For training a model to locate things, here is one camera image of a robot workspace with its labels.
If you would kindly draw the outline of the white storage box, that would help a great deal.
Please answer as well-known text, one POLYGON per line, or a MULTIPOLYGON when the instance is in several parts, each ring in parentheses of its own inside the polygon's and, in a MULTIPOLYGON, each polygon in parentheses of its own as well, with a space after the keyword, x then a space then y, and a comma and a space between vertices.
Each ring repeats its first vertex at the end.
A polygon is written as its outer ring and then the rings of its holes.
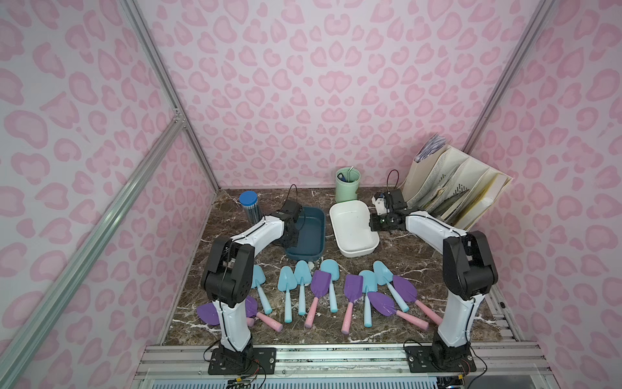
POLYGON ((341 254, 356 258, 372 254, 380 243, 377 232, 369 227, 370 211, 359 200, 351 200, 330 208, 330 221, 341 254))

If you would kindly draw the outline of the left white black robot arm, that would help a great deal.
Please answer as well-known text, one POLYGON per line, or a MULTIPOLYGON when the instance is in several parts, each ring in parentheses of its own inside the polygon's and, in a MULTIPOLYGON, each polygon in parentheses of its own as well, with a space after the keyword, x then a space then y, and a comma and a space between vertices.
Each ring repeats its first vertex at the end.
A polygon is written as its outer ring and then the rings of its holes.
POLYGON ((219 316, 220 351, 232 357, 250 358, 252 335, 246 317, 246 298, 252 286, 254 260, 270 246, 295 246, 299 229, 296 223, 303 211, 298 202, 288 199, 281 209, 263 217, 243 233, 218 236, 207 257, 201 285, 213 301, 219 316))

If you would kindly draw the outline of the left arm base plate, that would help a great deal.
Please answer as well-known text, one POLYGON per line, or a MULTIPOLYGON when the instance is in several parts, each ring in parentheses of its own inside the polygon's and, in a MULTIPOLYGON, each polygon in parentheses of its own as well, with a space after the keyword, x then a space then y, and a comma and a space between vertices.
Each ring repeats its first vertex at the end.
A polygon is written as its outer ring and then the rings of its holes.
POLYGON ((242 352, 234 352, 222 345, 215 349, 209 362, 209 375, 275 374, 276 348, 246 347, 242 352))

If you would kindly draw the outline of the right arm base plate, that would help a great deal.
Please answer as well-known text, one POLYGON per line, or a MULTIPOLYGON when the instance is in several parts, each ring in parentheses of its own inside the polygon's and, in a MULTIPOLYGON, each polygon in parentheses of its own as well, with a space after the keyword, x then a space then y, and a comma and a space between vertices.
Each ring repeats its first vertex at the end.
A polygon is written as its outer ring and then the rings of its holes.
POLYGON ((469 353, 465 358, 459 358, 457 361, 448 362, 445 366, 441 366, 433 360, 432 347, 421 345, 406 345, 404 347, 406 353, 408 368, 413 374, 462 374, 468 375, 477 371, 476 363, 469 353))

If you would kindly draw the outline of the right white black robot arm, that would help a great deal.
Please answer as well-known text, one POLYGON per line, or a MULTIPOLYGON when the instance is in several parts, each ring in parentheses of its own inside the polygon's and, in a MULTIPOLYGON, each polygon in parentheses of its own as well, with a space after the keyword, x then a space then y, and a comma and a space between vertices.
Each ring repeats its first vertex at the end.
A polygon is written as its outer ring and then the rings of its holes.
POLYGON ((445 315, 434 334, 432 359, 443 369, 467 359, 475 315, 498 281, 486 235, 461 230, 425 211, 409 208, 399 189, 377 192, 372 202, 376 212, 370 216, 371 230, 407 231, 442 254, 448 299, 445 315))

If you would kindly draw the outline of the dark teal storage box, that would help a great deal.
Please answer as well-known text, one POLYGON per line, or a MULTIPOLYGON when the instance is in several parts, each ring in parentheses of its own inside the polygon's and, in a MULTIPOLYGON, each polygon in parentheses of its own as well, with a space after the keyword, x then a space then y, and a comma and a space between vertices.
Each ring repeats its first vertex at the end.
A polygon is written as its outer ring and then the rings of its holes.
POLYGON ((296 222, 299 237, 296 246, 286 249, 293 261, 316 262, 322 258, 326 245, 326 215, 317 207, 303 207, 296 222))

